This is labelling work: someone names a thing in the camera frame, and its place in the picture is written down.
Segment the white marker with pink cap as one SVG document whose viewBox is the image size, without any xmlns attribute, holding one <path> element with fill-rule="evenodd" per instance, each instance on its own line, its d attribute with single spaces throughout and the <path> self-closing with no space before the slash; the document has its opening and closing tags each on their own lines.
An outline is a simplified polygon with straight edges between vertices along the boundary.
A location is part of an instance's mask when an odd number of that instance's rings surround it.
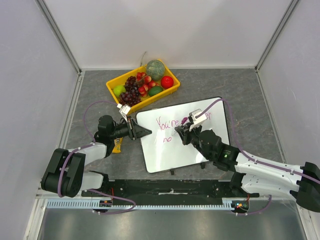
<svg viewBox="0 0 320 240">
<path fill-rule="evenodd" d="M 179 127 L 182 127 L 187 120 L 188 120 L 188 118 L 187 118 L 187 117 L 184 117 L 184 118 L 181 120 L 181 123 L 180 123 L 178 126 L 179 126 Z M 172 132 L 172 136 L 174 136 L 176 133 L 177 133 L 177 131 L 174 129 L 173 132 Z"/>
</svg>

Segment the white whiteboard black frame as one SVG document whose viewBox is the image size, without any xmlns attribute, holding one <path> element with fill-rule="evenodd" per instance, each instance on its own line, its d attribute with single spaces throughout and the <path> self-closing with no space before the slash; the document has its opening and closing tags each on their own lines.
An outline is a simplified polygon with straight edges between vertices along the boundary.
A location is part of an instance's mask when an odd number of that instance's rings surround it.
<svg viewBox="0 0 320 240">
<path fill-rule="evenodd" d="M 157 173 L 185 166 L 206 163 L 191 144 L 183 145 L 175 131 L 184 117 L 195 110 L 205 110 L 218 97 L 166 106 L 137 113 L 137 124 L 152 131 L 140 139 L 148 173 Z"/>
</svg>

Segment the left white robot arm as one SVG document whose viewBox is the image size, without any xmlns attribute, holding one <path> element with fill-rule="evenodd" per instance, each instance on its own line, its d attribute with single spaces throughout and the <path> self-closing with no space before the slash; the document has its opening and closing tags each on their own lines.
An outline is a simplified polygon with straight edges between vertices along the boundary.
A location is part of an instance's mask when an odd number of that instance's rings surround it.
<svg viewBox="0 0 320 240">
<path fill-rule="evenodd" d="M 110 156 L 117 139 L 129 137 L 137 140 L 150 134 L 151 130 L 138 125 L 130 116 L 117 124 L 110 115 L 103 115 L 98 120 L 93 142 L 73 150 L 54 150 L 41 179 L 41 189 L 59 197 L 73 198 L 78 192 L 89 189 L 99 197 L 106 196 L 110 185 L 104 181 L 105 176 L 98 172 L 85 173 L 85 166 Z"/>
</svg>

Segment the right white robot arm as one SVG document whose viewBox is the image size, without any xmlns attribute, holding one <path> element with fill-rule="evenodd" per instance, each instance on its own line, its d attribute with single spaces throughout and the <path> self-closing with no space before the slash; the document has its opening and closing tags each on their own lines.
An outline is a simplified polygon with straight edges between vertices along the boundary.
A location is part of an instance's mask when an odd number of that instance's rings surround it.
<svg viewBox="0 0 320 240">
<path fill-rule="evenodd" d="M 225 172 L 233 172 L 229 191 L 243 194 L 270 195 L 295 200 L 302 208 L 320 211 L 320 169 L 311 162 L 286 164 L 257 157 L 222 142 L 213 130 L 188 123 L 175 127 L 183 145 L 192 145 L 206 160 Z"/>
</svg>

